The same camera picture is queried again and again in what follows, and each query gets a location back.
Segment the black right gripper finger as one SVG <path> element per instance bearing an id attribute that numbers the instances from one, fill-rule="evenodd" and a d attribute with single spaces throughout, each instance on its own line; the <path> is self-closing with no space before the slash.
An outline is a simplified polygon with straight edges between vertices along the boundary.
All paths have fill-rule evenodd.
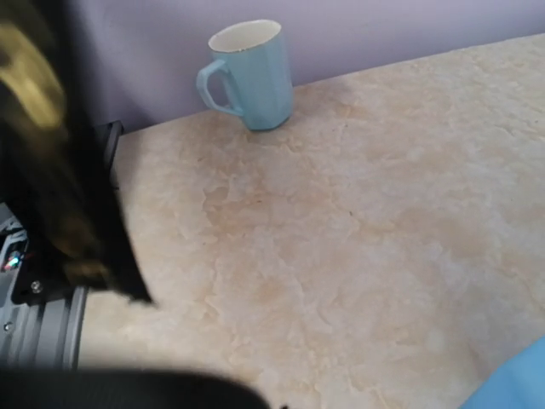
<path id="1" fill-rule="evenodd" d="M 252 388 L 199 372 L 1 370 L 2 408 L 265 408 Z"/>

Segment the black printed ribbon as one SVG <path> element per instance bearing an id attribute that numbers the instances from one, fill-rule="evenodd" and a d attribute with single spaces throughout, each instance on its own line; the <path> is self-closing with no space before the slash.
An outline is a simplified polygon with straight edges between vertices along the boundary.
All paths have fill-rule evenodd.
<path id="1" fill-rule="evenodd" d="M 90 123 L 63 1 L 1 4 L 1 200 L 29 240 L 12 299 L 152 297 Z"/>

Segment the blue wrapping paper sheet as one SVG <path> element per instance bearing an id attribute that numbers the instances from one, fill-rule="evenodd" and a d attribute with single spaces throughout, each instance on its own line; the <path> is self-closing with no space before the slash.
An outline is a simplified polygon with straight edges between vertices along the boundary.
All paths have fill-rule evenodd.
<path id="1" fill-rule="evenodd" d="M 544 337 L 498 367 L 461 408 L 544 408 Z"/>

